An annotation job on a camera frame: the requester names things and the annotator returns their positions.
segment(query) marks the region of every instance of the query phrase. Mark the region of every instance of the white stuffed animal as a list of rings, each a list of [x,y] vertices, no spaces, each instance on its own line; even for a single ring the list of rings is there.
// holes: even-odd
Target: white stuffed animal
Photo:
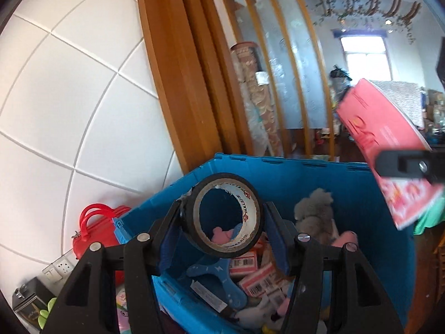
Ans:
[[[246,308],[235,314],[238,324],[245,329],[260,329],[270,316],[276,312],[267,295],[254,308]]]

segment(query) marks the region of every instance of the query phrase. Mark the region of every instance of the gray stuffed animal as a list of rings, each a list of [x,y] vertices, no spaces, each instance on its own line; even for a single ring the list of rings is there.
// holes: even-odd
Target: gray stuffed animal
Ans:
[[[313,191],[309,198],[303,198],[295,205],[295,227],[323,245],[330,245],[333,233],[332,197],[322,188]]]

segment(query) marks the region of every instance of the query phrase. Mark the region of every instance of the window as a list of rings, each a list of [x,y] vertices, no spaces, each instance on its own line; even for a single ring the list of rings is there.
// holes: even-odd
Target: window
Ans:
[[[345,36],[340,38],[352,84],[359,79],[392,80],[388,56],[380,36]]]

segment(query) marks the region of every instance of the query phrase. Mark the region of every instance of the red object on floor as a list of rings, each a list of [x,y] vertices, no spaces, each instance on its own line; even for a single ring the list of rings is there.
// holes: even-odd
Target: red object on floor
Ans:
[[[130,210],[131,208],[128,206],[119,206],[112,209],[102,203],[93,203],[85,207],[79,217],[80,232],[76,232],[76,235],[73,236],[73,251],[76,257],[80,259],[93,242],[100,242],[105,247],[119,245],[114,235],[113,218],[119,218]],[[88,220],[95,215],[102,215],[103,217],[88,226]],[[116,272],[116,285],[123,282],[124,273],[122,271]]]

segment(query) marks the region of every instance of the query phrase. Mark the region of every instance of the green plush toy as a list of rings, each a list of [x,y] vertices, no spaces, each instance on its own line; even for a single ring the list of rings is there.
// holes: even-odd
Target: green plush toy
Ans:
[[[37,319],[37,321],[39,322],[39,326],[41,329],[43,329],[43,327],[45,326],[46,323],[46,319],[48,319],[48,315],[50,314],[51,310],[53,309],[54,303],[56,302],[57,298],[52,298],[49,302],[48,302],[48,310],[41,310],[39,312],[39,318]]]

